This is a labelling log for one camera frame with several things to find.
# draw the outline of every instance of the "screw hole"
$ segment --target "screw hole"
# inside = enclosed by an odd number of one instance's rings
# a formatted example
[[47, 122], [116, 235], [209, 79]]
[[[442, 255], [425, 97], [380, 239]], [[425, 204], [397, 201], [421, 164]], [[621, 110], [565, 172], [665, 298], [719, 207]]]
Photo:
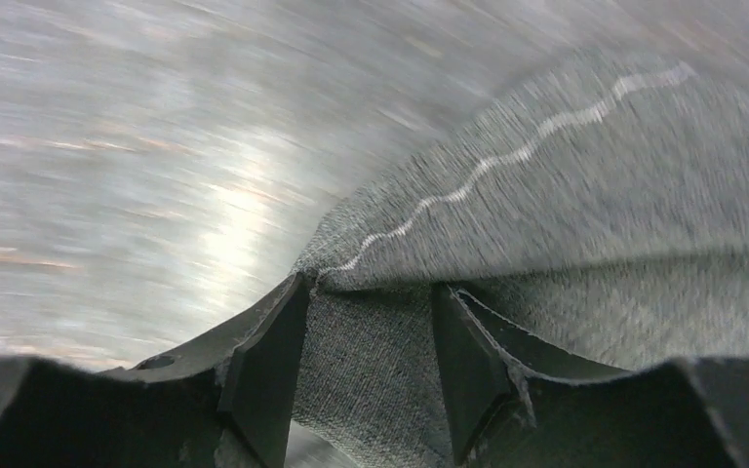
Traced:
[[171, 356], [154, 356], [147, 361], [139, 364], [137, 366], [137, 369], [140, 371], [148, 370], [148, 369], [160, 369], [165, 368], [167, 366], [170, 366], [174, 363], [174, 358]]

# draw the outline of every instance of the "gray fabric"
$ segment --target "gray fabric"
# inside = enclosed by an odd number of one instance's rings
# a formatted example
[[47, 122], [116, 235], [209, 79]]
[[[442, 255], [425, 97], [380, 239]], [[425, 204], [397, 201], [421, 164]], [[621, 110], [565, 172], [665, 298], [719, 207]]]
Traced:
[[326, 216], [296, 420], [363, 467], [452, 466], [431, 282], [481, 279], [542, 338], [640, 368], [749, 354], [749, 90], [574, 53]]

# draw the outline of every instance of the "white thread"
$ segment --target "white thread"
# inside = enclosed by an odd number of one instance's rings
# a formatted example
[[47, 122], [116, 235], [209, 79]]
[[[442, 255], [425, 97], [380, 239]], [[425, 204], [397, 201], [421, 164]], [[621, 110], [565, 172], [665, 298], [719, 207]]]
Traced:
[[484, 302], [481, 302], [480, 300], [478, 300], [478, 297], [475, 297], [474, 295], [472, 295], [471, 293], [469, 293], [469, 291], [465, 290], [464, 288], [458, 288], [456, 292], [457, 292], [458, 294], [463, 294], [463, 295], [465, 295], [465, 296], [469, 297], [469, 299], [470, 299], [470, 300], [472, 300], [472, 301], [473, 301], [473, 302], [475, 302], [476, 304], [478, 304], [478, 305], [480, 305], [481, 307], [483, 307], [483, 308], [484, 308], [484, 310], [486, 310], [487, 312], [489, 312], [489, 313], [491, 313], [491, 314], [495, 315], [495, 316], [496, 316], [497, 318], [501, 319], [502, 321], [506, 322], [507, 324], [509, 324], [509, 325], [511, 325], [511, 326], [513, 326], [513, 327], [515, 327], [516, 329], [521, 329], [521, 327], [519, 327], [519, 326], [515, 325], [515, 322], [513, 322], [513, 321], [511, 321], [511, 320], [507, 319], [506, 317], [504, 317], [503, 315], [501, 315], [501, 314], [500, 314], [499, 312], [497, 312], [497, 311], [495, 311], [494, 309], [492, 309], [491, 307], [489, 307], [489, 306], [488, 306], [487, 304], [485, 304]]
[[[535, 406], [532, 404], [532, 398], [530, 397], [530, 385], [527, 382], [528, 376], [525, 375], [525, 372], [530, 371], [529, 368], [524, 366], [521, 361], [515, 359], [511, 354], [509, 354], [509, 352], [507, 352], [507, 350], [503, 346], [501, 346], [501, 343], [495, 340], [493, 334], [490, 333], [490, 331], [487, 330], [486, 327], [484, 327], [484, 324], [482, 324], [481, 321], [478, 320], [478, 317], [475, 317], [475, 314], [472, 313], [472, 310], [469, 309], [469, 306], [466, 305], [466, 303], [460, 297], [462, 293], [469, 297], [473, 297], [472, 294], [470, 294], [463, 288], [454, 290], [452, 287], [449, 287], [449, 289], [454, 299], [457, 300], [457, 303], [460, 304], [461, 308], [463, 308], [463, 313], [465, 313], [469, 317], [469, 320], [471, 320], [472, 323], [475, 324], [475, 327], [478, 328], [478, 331], [481, 332], [490, 346], [492, 346], [494, 350], [498, 352], [498, 355], [500, 355], [501, 361], [503, 361], [504, 366], [506, 367], [506, 374], [515, 389], [518, 391], [518, 397], [521, 399], [521, 403], [524, 404], [524, 409], [527, 411], [527, 422], [532, 427], [537, 426], [538, 420], [535, 418]], [[484, 304], [481, 305], [494, 312]]]
[[537, 130], [535, 131], [537, 136], [528, 141], [518, 150], [503, 156], [492, 156], [481, 160], [472, 171], [472, 174], [469, 175], [463, 185], [461, 185], [461, 187], [456, 191], [448, 195], [436, 195], [424, 198], [418, 202], [417, 207], [409, 218], [398, 227], [388, 232], [368, 235], [361, 243], [357, 254], [351, 259], [340, 266], [332, 266], [318, 270], [315, 289], [320, 278], [327, 273], [333, 271], [348, 271], [357, 266], [361, 258], [363, 258], [363, 255], [366, 253], [366, 250], [374, 242], [380, 239], [391, 239], [406, 235], [423, 210], [426, 210], [436, 203], [454, 203], [465, 200], [478, 179], [486, 174], [491, 168], [498, 165], [520, 163], [529, 160], [538, 146], [547, 137], [550, 137], [552, 134], [565, 127], [578, 127], [594, 122], [601, 122], [604, 120], [604, 117], [610, 114], [615, 109], [615, 106], [630, 93], [639, 92], [645, 89], [677, 86], [693, 75], [695, 75], [695, 71], [693, 71], [693, 69], [686, 63], [680, 62], [677, 66], [666, 71], [620, 77], [610, 89], [609, 96], [585, 109], [574, 112], [561, 112], [553, 115], [537, 127]]

